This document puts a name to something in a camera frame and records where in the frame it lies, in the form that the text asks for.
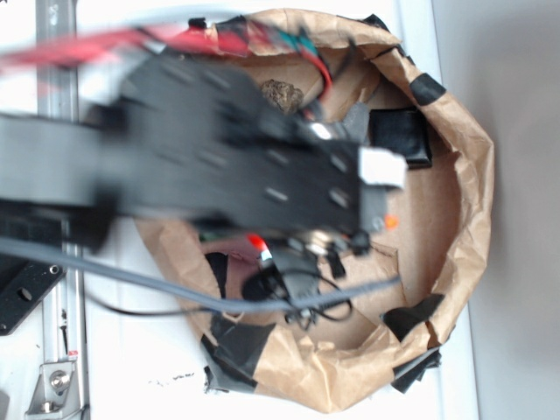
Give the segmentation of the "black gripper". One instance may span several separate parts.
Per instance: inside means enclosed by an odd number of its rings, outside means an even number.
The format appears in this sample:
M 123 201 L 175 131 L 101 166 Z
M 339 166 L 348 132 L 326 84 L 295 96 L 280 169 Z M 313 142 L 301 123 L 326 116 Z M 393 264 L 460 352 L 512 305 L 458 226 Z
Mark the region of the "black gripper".
M 351 109 L 338 122 L 290 116 L 281 140 L 255 148 L 244 226 L 264 235 L 361 240 L 389 227 L 388 196 L 405 187 L 405 158 L 368 138 L 368 112 Z

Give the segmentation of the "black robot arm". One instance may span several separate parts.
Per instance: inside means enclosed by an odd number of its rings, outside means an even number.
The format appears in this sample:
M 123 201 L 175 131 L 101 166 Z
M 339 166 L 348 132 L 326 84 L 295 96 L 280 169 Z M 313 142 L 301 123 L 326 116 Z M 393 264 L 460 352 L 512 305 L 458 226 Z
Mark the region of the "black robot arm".
M 234 66 L 158 55 L 87 124 L 1 117 L 1 211 L 180 219 L 266 238 L 380 232 L 405 159 L 271 106 Z

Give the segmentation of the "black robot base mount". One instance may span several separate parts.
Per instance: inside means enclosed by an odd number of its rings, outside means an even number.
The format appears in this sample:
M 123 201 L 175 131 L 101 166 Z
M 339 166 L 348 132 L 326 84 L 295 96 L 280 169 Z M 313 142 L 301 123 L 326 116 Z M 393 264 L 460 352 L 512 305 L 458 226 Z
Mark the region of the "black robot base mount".
M 59 265 L 1 255 L 1 336 L 14 333 L 64 275 Z

